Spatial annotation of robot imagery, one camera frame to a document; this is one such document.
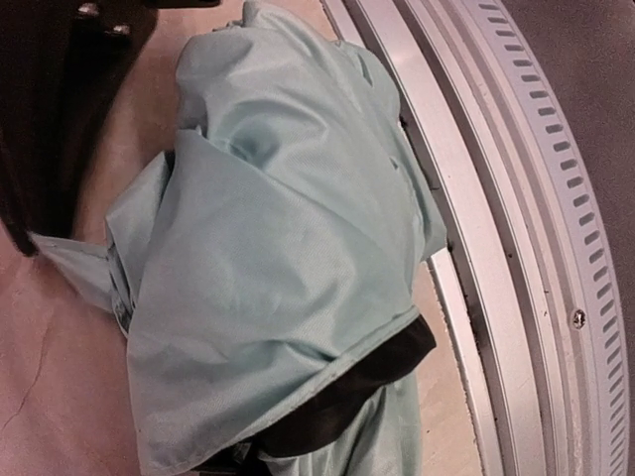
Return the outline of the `mint green folding umbrella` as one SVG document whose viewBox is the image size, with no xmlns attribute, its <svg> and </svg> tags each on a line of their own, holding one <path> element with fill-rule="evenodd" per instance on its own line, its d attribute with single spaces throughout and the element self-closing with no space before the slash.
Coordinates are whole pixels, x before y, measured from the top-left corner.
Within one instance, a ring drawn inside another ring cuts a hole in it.
<svg viewBox="0 0 635 476">
<path fill-rule="evenodd" d="M 176 71 L 174 147 L 105 217 L 106 242 L 35 235 L 127 339 L 141 472 L 224 455 L 241 475 L 418 475 L 413 301 L 445 226 L 381 62 L 244 4 Z"/>
</svg>

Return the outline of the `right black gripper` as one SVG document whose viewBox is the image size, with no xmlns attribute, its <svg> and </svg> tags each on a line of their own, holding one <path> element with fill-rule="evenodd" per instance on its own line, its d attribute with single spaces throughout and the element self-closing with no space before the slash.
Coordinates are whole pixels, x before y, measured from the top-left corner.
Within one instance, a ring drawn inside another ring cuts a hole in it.
<svg viewBox="0 0 635 476">
<path fill-rule="evenodd" d="M 99 132 L 160 10 L 220 1 L 79 1 L 1 12 L 1 222 L 16 248 L 66 237 Z"/>
</svg>

